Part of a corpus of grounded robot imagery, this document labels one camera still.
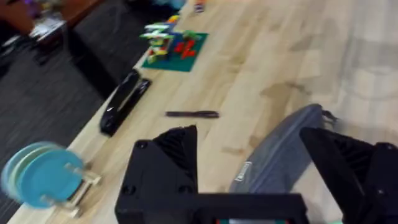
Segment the gray carpet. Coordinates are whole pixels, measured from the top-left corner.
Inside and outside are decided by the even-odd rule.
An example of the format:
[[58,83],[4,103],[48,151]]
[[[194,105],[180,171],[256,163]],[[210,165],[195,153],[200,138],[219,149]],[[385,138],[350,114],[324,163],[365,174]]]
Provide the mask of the gray carpet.
[[[148,22],[121,7],[115,30],[115,1],[100,5],[75,30],[116,80],[145,52],[138,38]],[[36,141],[69,145],[103,100],[68,62],[66,51],[39,67],[33,52],[21,52],[0,79],[0,167],[20,148]],[[0,195],[0,223],[6,223],[19,204]]]

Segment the stapler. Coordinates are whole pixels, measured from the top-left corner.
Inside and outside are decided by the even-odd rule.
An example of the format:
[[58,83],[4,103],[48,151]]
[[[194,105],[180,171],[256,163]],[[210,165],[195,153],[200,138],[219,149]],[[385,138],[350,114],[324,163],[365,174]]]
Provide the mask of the stapler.
[[133,69],[127,75],[122,84],[119,85],[101,118],[99,128],[103,134],[113,136],[151,83],[152,81],[149,79],[141,78],[136,69]]

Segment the wooden table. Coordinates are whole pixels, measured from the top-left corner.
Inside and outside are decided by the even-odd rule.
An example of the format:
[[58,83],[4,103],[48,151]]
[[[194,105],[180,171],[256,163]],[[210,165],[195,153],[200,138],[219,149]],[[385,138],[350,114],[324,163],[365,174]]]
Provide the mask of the wooden table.
[[[193,70],[140,68],[154,83],[114,137],[99,133],[103,106],[70,146],[104,176],[84,199],[85,214],[72,220],[23,205],[9,223],[115,224],[133,144],[176,126],[198,127],[201,192],[226,192],[258,142],[310,102],[341,118],[340,133],[397,144],[397,8],[387,0],[209,0],[194,15],[190,1],[177,28],[210,34]],[[217,110],[221,118],[165,118],[167,110]],[[341,216],[313,166],[295,191],[311,220]]]

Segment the blue plate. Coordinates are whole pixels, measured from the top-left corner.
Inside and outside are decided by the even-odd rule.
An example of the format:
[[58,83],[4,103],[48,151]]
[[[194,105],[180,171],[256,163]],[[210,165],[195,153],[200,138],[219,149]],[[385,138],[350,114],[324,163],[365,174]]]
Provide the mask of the blue plate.
[[8,179],[8,185],[7,185],[8,193],[11,198],[15,199],[18,202],[22,202],[21,197],[19,196],[19,193],[17,190],[18,177],[20,176],[22,171],[24,171],[25,167],[28,166],[30,164],[30,162],[32,162],[36,157],[38,157],[39,155],[41,155],[47,151],[51,151],[51,150],[54,150],[54,146],[51,144],[48,144],[48,145],[42,146],[42,147],[38,147],[37,149],[30,152],[28,155],[23,157],[17,163],[17,165],[15,165],[15,167],[12,170],[11,175]]
[[52,205],[41,200],[46,195],[56,202],[65,202],[78,189],[82,176],[65,168],[65,164],[83,168],[83,161],[67,150],[41,154],[22,172],[17,180],[21,199],[32,207],[48,208]]
[[8,189],[8,181],[11,175],[12,170],[15,168],[15,166],[18,164],[18,162],[24,158],[26,155],[31,153],[33,150],[37,149],[38,147],[45,146],[47,144],[52,144],[51,142],[36,142],[33,144],[30,144],[26,146],[25,148],[21,149],[17,153],[15,153],[11,159],[8,160],[7,164],[4,166],[2,172],[1,172],[1,188],[4,191],[4,193],[7,193],[9,195],[9,189]]

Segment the green lego baseplate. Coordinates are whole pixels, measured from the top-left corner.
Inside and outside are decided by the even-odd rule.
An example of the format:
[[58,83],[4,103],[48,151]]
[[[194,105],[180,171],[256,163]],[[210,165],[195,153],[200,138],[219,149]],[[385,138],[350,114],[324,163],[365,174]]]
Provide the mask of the green lego baseplate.
[[180,72],[190,72],[193,65],[195,64],[195,60],[197,59],[200,50],[203,44],[206,41],[208,34],[206,33],[197,33],[201,38],[196,40],[195,45],[192,47],[192,50],[196,50],[196,54],[193,57],[186,57],[185,59],[181,59],[181,54],[175,53],[173,51],[175,44],[177,42],[182,41],[181,38],[176,38],[173,42],[173,45],[170,48],[170,53],[167,59],[164,60],[156,60],[153,63],[149,63],[147,59],[145,59],[143,68],[153,68],[153,69],[162,69],[162,70],[175,70]]

